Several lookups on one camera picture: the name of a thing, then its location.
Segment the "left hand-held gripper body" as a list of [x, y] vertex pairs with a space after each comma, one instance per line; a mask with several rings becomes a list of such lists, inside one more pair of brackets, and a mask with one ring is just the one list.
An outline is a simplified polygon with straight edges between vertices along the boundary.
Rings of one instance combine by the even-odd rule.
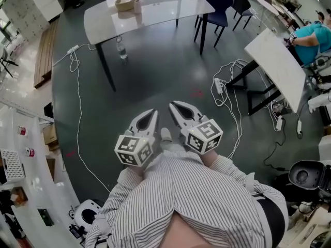
[[133, 132], [126, 130], [118, 137], [114, 152], [124, 165], [144, 167], [159, 147], [158, 131]]

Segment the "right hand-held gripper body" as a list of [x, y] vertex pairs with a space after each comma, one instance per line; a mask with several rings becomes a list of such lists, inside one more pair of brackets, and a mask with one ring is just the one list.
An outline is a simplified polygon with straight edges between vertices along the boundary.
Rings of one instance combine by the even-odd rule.
[[223, 131], [218, 124], [203, 116], [187, 129], [184, 144], [198, 154], [206, 154], [219, 146], [222, 136]]

